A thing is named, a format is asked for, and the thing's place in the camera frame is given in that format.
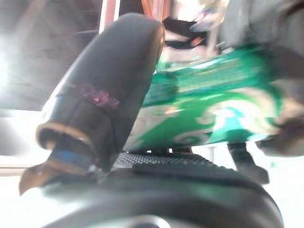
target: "bright light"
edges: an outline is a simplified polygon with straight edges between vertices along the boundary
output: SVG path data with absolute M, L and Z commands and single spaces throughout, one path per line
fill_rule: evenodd
M 8 83 L 8 63 L 3 54 L 0 53 L 0 87 Z

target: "pink glitter sticker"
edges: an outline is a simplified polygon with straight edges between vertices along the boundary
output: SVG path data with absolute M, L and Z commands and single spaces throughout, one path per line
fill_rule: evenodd
M 85 98 L 88 98 L 98 107 L 109 106 L 111 108 L 118 108 L 119 100 L 111 97 L 106 91 L 97 91 L 92 85 L 83 84 L 76 86 Z

